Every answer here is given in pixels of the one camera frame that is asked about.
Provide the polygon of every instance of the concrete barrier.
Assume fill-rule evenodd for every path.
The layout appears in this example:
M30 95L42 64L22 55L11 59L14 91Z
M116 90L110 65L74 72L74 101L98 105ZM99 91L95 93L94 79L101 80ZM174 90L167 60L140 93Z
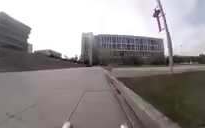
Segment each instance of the concrete barrier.
M118 81L109 72L105 71L106 78L119 90L121 96L126 100L145 128L181 128L168 117L155 109L151 104L143 100L136 93Z

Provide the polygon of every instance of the bush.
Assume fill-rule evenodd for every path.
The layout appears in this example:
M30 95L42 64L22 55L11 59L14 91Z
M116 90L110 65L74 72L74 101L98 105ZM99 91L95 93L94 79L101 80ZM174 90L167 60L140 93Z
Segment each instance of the bush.
M151 62L152 65L164 65L165 61L163 57L154 58Z
M141 59L138 59L136 57L129 57L123 60L123 64L125 65L142 65Z

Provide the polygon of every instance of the pole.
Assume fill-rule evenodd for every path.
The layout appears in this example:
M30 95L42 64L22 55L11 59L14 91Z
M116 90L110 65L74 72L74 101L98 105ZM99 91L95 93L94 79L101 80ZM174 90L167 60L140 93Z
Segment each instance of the pole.
M167 26L167 20L163 11L163 7L161 5L160 0L157 0L158 6L160 8L161 14L163 16L163 22L164 22L164 27L166 30L166 35L167 35L167 47L168 47L168 52L169 52L169 66L170 66L170 72L173 73L173 48L172 48L172 42L171 42L171 37L170 37L170 32Z

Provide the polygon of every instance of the office building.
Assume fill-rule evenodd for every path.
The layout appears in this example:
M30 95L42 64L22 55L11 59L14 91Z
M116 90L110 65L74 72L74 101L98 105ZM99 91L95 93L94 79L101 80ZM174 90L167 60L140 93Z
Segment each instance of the office building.
M121 64L123 59L136 57L149 64L164 58L163 39L142 36L83 33L82 60L99 60L107 64Z
M0 48L28 52L30 31L30 27L0 12Z

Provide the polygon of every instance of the sidewalk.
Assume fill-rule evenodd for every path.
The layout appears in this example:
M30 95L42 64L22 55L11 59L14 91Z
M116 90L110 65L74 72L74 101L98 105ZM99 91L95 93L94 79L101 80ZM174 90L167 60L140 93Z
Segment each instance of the sidewalk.
M101 68L0 73L0 128L129 124Z

